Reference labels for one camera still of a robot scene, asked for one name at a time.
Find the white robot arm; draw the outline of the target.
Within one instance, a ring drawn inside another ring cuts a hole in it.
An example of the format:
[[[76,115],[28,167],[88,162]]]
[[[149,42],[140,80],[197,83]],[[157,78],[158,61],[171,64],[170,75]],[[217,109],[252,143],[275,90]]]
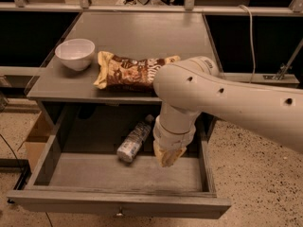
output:
[[[298,89],[221,79],[216,64],[206,57],[162,66],[153,89],[162,100],[153,128],[153,149],[161,166],[172,166],[184,154],[201,113],[303,152],[303,92]]]

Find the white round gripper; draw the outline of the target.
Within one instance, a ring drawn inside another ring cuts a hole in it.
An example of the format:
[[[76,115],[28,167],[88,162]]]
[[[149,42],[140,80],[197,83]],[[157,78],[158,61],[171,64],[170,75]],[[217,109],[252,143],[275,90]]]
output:
[[[153,134],[153,151],[161,167],[172,166],[187,150],[192,142],[196,127],[192,124],[185,132],[173,132],[155,119]]]

